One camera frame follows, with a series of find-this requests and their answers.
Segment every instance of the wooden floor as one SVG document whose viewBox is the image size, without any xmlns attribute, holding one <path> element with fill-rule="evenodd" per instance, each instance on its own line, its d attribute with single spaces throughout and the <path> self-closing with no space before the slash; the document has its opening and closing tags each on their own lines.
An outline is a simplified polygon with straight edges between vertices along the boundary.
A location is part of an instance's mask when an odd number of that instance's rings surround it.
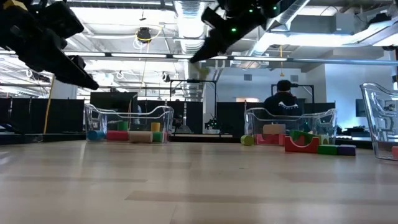
<svg viewBox="0 0 398 224">
<path fill-rule="evenodd" d="M 1 224 L 397 224 L 398 162 L 239 144 L 0 146 Z"/>
</svg>

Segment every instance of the clear plastic bin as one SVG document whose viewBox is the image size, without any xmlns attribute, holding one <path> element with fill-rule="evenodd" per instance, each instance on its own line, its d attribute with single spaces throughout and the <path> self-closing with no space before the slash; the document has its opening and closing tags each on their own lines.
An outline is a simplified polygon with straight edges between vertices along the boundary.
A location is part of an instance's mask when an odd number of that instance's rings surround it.
<svg viewBox="0 0 398 224">
<path fill-rule="evenodd" d="M 379 159 L 398 161 L 398 91 L 375 83 L 361 85 L 374 154 Z"/>
<path fill-rule="evenodd" d="M 149 113 L 120 113 L 113 110 L 85 105 L 85 128 L 87 140 L 105 140 L 110 131 L 156 131 L 162 132 L 162 143 L 167 142 L 172 131 L 174 110 L 169 106 L 158 106 Z"/>
<path fill-rule="evenodd" d="M 289 135 L 291 130 L 298 130 L 327 136 L 328 144 L 334 144 L 336 141 L 336 109 L 301 116 L 274 116 L 264 108 L 251 108 L 245 112 L 244 120 L 245 134 L 252 135 L 255 138 L 258 135 L 264 136 L 262 128 L 265 124 L 284 124 L 286 135 Z"/>
</svg>

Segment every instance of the ceiling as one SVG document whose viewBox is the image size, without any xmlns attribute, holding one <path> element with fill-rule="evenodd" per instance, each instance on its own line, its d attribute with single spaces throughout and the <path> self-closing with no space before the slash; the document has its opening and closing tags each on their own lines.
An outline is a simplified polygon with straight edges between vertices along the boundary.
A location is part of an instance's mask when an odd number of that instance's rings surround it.
<svg viewBox="0 0 398 224">
<path fill-rule="evenodd" d="M 184 54 L 184 48 L 193 41 L 201 43 L 208 30 L 200 21 L 200 15 L 182 19 L 186 15 L 178 14 L 174 10 L 175 2 L 164 1 L 165 6 L 159 5 L 160 1 L 105 1 L 105 0 L 69 0 L 68 4 L 72 11 L 84 25 L 85 30 L 68 39 L 68 46 L 65 51 L 69 52 L 137 52 L 157 54 Z M 214 1 L 199 2 L 200 7 L 215 5 Z M 299 13 L 298 16 L 320 16 L 331 17 L 339 12 L 345 14 L 368 12 L 389 6 L 391 1 L 334 1 L 334 0 L 311 0 Z M 140 27 L 149 27 L 152 39 L 150 44 L 142 44 L 136 38 Z M 245 55 L 264 35 L 260 28 L 253 30 L 242 40 L 231 46 L 226 54 Z M 359 57 L 375 59 L 381 51 L 379 47 L 370 47 L 371 54 L 353 54 L 353 48 L 344 48 L 339 55 L 348 57 Z M 280 57 L 332 57 L 334 47 L 309 47 L 283 43 L 281 45 L 270 45 L 265 54 Z M 19 61 L 10 55 L 0 55 L 0 83 L 18 84 L 21 86 L 0 86 L 0 97 L 12 96 L 34 96 L 46 97 L 50 91 L 48 82 L 36 80 L 32 72 Z M 166 90 L 170 84 L 162 80 L 163 74 L 170 75 L 174 79 L 186 79 L 187 63 L 183 61 L 156 61 L 156 60 L 111 60 L 111 58 L 89 58 L 85 60 L 86 70 L 94 74 L 96 81 L 101 86 L 115 86 L 122 91 L 138 91 L 140 95 L 147 96 L 168 96 Z M 271 62 L 269 69 L 279 68 L 280 62 Z M 302 71 L 311 69 L 312 65 L 306 63 L 284 63 L 284 68 L 300 68 Z M 49 73 L 42 73 L 43 76 L 52 79 Z M 40 84 L 43 87 L 26 85 Z M 189 85 L 182 83 L 175 96 L 187 96 L 192 89 Z M 90 91 L 79 89 L 81 97 L 89 96 Z"/>
</svg>

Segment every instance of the metal frame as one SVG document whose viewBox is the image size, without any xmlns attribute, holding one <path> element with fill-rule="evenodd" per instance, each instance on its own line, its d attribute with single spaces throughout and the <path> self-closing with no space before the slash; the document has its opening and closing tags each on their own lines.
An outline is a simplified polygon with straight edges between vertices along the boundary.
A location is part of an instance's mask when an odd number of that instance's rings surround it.
<svg viewBox="0 0 398 224">
<path fill-rule="evenodd" d="M 277 85 L 276 84 L 271 85 L 271 96 L 274 96 L 274 86 L 277 86 Z M 311 97 L 312 97 L 312 113 L 314 113 L 315 112 L 314 86 L 313 85 L 300 85 L 300 84 L 292 83 L 292 88 L 297 88 L 299 86 L 303 87 L 303 89 L 311 95 Z M 306 89 L 306 87 L 311 88 L 311 93 Z"/>
<path fill-rule="evenodd" d="M 172 83 L 173 82 L 187 82 L 187 83 L 213 83 L 214 84 L 214 117 L 217 119 L 217 81 L 214 80 L 195 80 L 195 79 L 188 79 L 188 80 L 170 80 L 170 101 L 172 101 Z"/>
</svg>

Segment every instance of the person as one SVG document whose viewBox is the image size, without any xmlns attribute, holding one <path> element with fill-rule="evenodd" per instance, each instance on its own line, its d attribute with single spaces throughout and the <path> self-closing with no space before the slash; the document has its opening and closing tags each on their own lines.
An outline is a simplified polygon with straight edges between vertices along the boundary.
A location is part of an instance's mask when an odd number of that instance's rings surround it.
<svg viewBox="0 0 398 224">
<path fill-rule="evenodd" d="M 276 116 L 300 116 L 302 111 L 297 104 L 297 98 L 291 94 L 292 83 L 281 80 L 277 84 L 277 93 L 264 101 L 264 108 Z"/>
</svg>

